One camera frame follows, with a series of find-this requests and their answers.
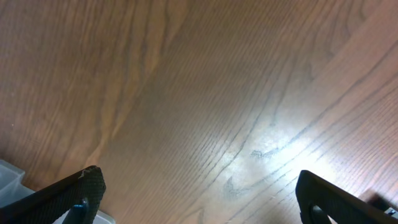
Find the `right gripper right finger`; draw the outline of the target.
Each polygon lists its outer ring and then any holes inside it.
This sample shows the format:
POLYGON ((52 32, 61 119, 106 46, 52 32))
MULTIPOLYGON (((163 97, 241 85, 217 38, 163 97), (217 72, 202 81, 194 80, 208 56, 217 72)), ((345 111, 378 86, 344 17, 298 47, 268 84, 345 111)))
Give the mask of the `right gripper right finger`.
POLYGON ((397 224, 397 205, 384 197, 367 191, 361 200, 308 170, 300 172, 295 195, 303 224, 397 224))

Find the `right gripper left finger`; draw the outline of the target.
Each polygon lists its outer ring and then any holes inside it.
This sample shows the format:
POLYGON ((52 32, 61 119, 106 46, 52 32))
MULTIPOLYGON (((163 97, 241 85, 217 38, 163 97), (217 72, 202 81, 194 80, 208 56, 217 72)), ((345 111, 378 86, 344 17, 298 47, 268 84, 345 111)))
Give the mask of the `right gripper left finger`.
POLYGON ((1 223, 92 224, 106 191, 102 171, 89 166, 1 208, 1 223))

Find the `clear plastic storage container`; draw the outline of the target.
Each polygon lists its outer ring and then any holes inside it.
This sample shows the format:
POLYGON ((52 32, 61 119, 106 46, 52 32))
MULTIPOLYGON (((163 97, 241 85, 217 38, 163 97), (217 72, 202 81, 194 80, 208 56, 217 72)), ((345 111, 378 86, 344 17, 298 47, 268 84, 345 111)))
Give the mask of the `clear plastic storage container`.
MULTIPOLYGON (((21 200, 35 191, 22 185, 25 171, 1 159, 1 208, 21 200)), ((97 211, 93 224, 116 224, 115 220, 97 211)))

